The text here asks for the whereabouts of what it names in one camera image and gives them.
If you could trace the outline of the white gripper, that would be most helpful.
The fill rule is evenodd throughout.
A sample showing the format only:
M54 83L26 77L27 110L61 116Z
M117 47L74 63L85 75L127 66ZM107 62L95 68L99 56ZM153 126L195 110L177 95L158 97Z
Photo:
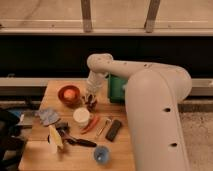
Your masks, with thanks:
M92 104L98 103L98 98L96 94L102 88L102 84L105 81L106 73L95 73L93 71L89 72L89 76L86 80L86 93L84 96L85 104L90 103L90 96L93 95Z

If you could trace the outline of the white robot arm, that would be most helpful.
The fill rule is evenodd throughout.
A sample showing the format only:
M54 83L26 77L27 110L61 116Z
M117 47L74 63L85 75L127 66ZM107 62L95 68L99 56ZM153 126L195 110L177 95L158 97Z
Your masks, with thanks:
M125 108L136 171L190 171L178 103L191 92L186 69L168 64L115 60L92 54L86 98L94 99L109 74L125 78Z

